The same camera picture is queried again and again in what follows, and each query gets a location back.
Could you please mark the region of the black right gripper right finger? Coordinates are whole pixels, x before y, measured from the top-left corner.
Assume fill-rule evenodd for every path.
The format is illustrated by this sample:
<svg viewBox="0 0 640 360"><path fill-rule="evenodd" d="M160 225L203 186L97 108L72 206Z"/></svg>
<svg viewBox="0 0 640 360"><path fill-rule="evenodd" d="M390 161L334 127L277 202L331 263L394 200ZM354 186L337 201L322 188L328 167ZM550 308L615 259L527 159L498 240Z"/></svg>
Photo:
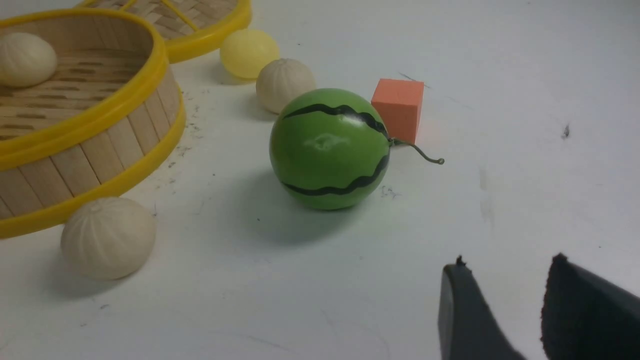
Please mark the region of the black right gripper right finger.
<svg viewBox="0 0 640 360"><path fill-rule="evenodd" d="M549 360L637 360L640 299L558 253L546 280L541 342Z"/></svg>

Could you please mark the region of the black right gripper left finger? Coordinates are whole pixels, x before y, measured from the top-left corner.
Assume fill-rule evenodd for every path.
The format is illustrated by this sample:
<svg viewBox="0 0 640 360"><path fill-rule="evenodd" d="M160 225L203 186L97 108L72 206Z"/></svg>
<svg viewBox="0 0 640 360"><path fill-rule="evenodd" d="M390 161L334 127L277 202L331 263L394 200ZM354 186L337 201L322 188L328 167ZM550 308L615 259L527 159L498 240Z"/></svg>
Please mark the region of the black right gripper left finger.
<svg viewBox="0 0 640 360"><path fill-rule="evenodd" d="M461 255L441 273L438 308L442 360L523 360L490 309Z"/></svg>

